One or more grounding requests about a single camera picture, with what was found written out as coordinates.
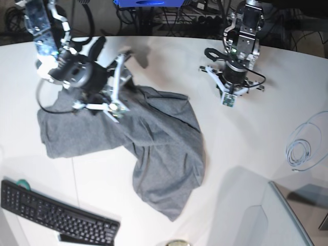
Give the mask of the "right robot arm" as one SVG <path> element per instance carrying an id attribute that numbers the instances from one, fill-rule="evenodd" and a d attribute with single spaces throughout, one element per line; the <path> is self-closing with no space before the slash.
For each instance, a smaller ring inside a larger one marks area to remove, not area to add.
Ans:
<path id="1" fill-rule="evenodd" d="M 81 54 L 83 46 L 94 36 L 95 24 L 87 1 L 81 2 L 90 25 L 85 41 L 73 41 L 71 28 L 65 14 L 61 14 L 55 1 L 15 1 L 24 9 L 24 22 L 32 35 L 37 51 L 36 68 L 40 76 L 37 94 L 44 82 L 76 89 L 78 98 L 68 114 L 80 110 L 103 112 L 118 122 L 129 108 L 119 98 L 121 88 L 132 82 L 132 74 L 125 62 L 131 57 L 130 50 L 118 54 L 107 67 L 97 63 L 106 38 L 99 37 L 87 55 Z"/>

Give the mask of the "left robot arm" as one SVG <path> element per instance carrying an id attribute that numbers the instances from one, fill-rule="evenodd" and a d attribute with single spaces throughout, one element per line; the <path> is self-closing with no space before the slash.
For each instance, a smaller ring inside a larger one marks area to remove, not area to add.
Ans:
<path id="1" fill-rule="evenodd" d="M 264 25 L 264 12 L 260 1 L 242 1 L 235 11 L 224 16 L 222 44 L 224 52 L 206 48 L 205 56 L 213 62 L 224 62 L 220 69 L 200 66 L 215 82 L 221 104 L 233 107 L 237 97 L 251 90 L 264 90 L 266 77 L 255 72 L 254 64 L 260 55 L 257 33 Z"/>

